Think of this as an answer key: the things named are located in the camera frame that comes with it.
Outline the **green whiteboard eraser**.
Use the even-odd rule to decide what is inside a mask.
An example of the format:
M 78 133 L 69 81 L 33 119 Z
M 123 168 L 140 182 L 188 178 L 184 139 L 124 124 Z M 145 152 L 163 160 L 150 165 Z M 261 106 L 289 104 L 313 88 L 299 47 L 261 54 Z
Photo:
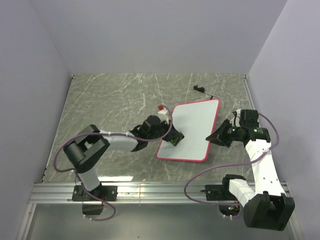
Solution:
M 173 146 L 177 146 L 182 139 L 183 139 L 182 137 L 178 137 L 178 138 L 172 139 L 172 140 L 170 141 L 170 143 L 171 143 Z

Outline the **pink framed whiteboard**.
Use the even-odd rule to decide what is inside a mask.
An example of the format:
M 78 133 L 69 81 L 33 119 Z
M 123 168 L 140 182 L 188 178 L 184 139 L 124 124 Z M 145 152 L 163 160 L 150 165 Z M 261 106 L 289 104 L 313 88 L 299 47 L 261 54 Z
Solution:
M 219 99 L 176 105 L 172 112 L 173 126 L 184 138 L 176 146 L 162 141 L 156 157 L 169 161 L 203 162 L 210 149 L 206 137 L 214 131 L 219 108 Z

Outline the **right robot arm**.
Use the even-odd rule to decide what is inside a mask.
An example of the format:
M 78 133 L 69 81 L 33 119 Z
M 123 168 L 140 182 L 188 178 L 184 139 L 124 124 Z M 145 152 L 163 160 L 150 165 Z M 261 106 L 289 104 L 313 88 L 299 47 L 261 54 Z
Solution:
M 269 131 L 260 127 L 257 110 L 238 109 L 206 141 L 223 147 L 241 142 L 249 156 L 254 177 L 251 188 L 244 176 L 226 174 L 221 185 L 206 185 L 208 201 L 237 201 L 249 228 L 283 231 L 295 209 L 286 195 L 273 161 Z

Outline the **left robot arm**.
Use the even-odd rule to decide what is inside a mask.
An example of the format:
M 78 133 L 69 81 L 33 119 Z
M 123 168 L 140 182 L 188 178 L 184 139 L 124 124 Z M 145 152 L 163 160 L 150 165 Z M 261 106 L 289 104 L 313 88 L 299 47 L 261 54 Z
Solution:
M 91 124 L 81 132 L 86 136 L 78 137 L 63 147 L 85 187 L 83 195 L 89 201 L 103 199 L 107 195 L 95 170 L 96 163 L 107 150 L 137 152 L 146 148 L 151 140 L 160 139 L 176 146 L 185 138 L 170 120 L 161 120 L 155 115 L 148 116 L 142 124 L 121 135 L 115 132 L 102 133 L 96 125 Z

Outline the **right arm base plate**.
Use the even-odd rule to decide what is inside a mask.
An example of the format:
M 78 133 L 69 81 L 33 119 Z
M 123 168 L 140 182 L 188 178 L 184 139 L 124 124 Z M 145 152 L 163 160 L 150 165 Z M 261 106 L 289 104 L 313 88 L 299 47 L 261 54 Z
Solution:
M 205 194 L 205 199 L 209 202 L 227 201 L 229 198 L 220 184 L 207 184 L 200 192 Z

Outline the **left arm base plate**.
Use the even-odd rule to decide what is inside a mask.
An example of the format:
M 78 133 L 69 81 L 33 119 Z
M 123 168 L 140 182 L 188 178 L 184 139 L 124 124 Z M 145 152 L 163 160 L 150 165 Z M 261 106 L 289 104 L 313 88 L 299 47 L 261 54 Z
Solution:
M 118 187 L 115 185 L 101 185 L 96 189 L 90 191 L 90 196 L 82 185 L 76 185 L 73 189 L 71 200 L 74 202 L 89 202 L 89 201 L 111 201 L 114 202 L 117 199 Z

